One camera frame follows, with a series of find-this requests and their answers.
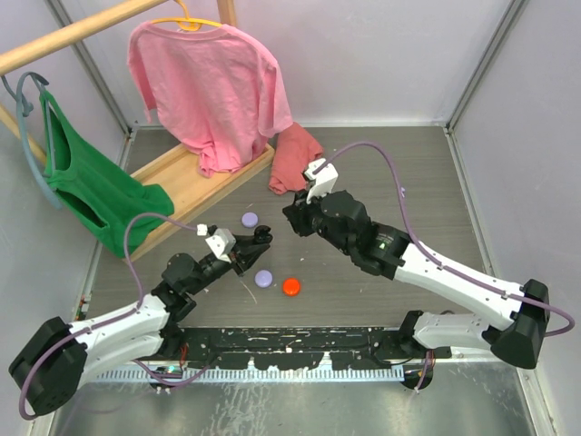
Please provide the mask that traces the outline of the black earbud case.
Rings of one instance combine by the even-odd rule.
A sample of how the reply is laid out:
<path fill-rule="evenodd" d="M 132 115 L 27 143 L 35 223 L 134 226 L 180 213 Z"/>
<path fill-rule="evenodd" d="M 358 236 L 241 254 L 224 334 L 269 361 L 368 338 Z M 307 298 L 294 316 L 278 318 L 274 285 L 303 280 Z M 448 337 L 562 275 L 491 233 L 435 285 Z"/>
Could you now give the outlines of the black earbud case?
<path fill-rule="evenodd" d="M 254 229 L 253 241 L 256 244 L 270 244 L 273 240 L 271 228 L 267 225 L 259 225 Z"/>

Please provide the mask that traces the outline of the orange earbud case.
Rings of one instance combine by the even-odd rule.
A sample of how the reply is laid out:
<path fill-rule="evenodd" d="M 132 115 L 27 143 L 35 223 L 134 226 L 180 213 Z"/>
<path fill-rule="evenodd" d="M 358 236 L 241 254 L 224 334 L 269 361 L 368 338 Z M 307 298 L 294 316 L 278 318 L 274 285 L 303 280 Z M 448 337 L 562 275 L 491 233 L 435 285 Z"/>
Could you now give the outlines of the orange earbud case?
<path fill-rule="evenodd" d="M 287 278 L 282 283 L 282 292 L 290 297 L 297 296 L 300 293 L 300 281 L 296 278 Z"/>

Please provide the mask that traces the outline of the lilac earbud case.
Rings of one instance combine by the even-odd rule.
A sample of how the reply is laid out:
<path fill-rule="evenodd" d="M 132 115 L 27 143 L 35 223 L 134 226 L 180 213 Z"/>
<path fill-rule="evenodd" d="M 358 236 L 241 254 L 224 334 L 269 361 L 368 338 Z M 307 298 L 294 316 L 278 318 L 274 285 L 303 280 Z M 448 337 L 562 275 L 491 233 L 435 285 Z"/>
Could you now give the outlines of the lilac earbud case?
<path fill-rule="evenodd" d="M 272 285 L 273 275 L 268 270 L 260 270 L 255 273 L 254 282 L 260 288 L 268 288 Z"/>
<path fill-rule="evenodd" d="M 259 217 L 256 213 L 247 212 L 241 217 L 241 223 L 246 228 L 253 228 L 258 225 Z"/>

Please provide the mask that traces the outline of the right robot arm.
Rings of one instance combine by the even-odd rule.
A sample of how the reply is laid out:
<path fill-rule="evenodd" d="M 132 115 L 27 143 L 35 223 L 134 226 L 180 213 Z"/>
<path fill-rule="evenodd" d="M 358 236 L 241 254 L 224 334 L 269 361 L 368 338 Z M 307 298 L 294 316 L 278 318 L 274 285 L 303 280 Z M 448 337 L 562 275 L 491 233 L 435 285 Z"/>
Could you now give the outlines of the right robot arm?
<path fill-rule="evenodd" d="M 373 221 L 364 204 L 345 191 L 318 198 L 300 191 L 282 213 L 298 236 L 318 235 L 363 272 L 418 286 L 466 309 L 408 312 L 398 336 L 406 356 L 473 348 L 518 368 L 536 368 L 550 318 L 545 284 L 507 282 L 457 263 L 413 242 L 409 233 Z"/>

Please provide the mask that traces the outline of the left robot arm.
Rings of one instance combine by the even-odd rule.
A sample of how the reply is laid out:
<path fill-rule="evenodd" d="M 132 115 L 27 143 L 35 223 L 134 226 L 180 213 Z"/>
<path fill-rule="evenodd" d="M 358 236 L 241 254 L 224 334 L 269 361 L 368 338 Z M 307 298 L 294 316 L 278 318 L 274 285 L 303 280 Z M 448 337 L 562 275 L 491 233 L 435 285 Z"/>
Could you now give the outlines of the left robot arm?
<path fill-rule="evenodd" d="M 86 383 L 125 362 L 176 357 L 183 343 L 178 324 L 195 308 L 193 296 L 228 272 L 243 275 L 270 247 L 242 237 L 224 257 L 208 253 L 195 260 L 177 253 L 141 300 L 79 322 L 45 321 L 8 367 L 20 390 L 22 418 L 56 411 Z"/>

